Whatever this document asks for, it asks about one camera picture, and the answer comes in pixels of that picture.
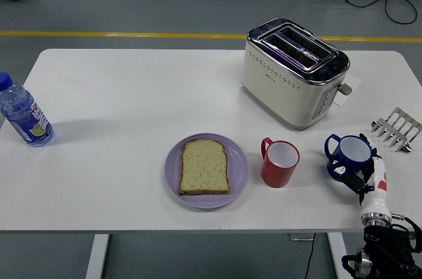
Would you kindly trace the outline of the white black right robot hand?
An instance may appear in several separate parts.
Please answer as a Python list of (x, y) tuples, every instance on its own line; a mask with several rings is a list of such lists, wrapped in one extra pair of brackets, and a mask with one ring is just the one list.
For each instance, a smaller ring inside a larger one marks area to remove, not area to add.
[(359, 195), (363, 225), (390, 224), (385, 164), (367, 138), (332, 134), (324, 143), (324, 153), (330, 176)]

